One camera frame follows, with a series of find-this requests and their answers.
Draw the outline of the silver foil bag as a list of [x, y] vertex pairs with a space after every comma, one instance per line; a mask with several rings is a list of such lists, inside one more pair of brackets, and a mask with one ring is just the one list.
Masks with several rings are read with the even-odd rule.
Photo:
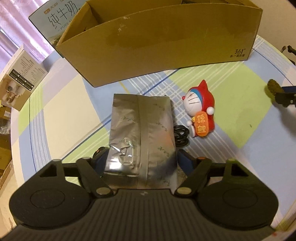
[[169, 97], [113, 96], [103, 178], [112, 189], [175, 191], [177, 155]]

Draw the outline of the red Doraemon figurine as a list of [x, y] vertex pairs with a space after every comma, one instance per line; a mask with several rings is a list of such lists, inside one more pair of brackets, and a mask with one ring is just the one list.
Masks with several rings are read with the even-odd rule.
[[215, 99], [208, 90], [205, 80], [198, 86], [191, 87], [182, 97], [183, 106], [187, 115], [186, 126], [191, 137], [205, 137], [215, 129], [214, 113]]

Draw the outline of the stacked cardboard boxes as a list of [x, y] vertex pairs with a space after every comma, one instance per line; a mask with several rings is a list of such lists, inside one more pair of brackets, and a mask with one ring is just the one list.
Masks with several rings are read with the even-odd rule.
[[11, 160], [11, 108], [1, 106], [1, 178]]

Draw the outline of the white product box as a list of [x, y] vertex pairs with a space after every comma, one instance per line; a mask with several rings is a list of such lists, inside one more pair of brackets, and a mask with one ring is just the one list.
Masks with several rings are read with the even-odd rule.
[[2, 105], [20, 111], [47, 74], [44, 65], [22, 45], [1, 72]]

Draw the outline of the brown cardboard box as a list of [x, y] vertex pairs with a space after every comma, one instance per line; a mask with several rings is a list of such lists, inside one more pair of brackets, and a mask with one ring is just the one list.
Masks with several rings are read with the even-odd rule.
[[87, 1], [57, 51], [93, 86], [246, 60], [262, 9], [251, 1]]

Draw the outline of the light blue milk carton box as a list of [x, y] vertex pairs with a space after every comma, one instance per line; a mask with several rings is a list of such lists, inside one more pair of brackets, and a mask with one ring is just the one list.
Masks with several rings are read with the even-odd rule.
[[84, 0], [47, 1], [29, 16], [29, 20], [56, 48], [61, 36], [85, 3]]

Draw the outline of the pink curtain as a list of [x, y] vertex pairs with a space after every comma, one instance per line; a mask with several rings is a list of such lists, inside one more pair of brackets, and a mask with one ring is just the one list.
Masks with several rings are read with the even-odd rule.
[[1, 1], [1, 69], [13, 54], [25, 45], [39, 61], [53, 51], [53, 47], [29, 21], [29, 16], [46, 1]]

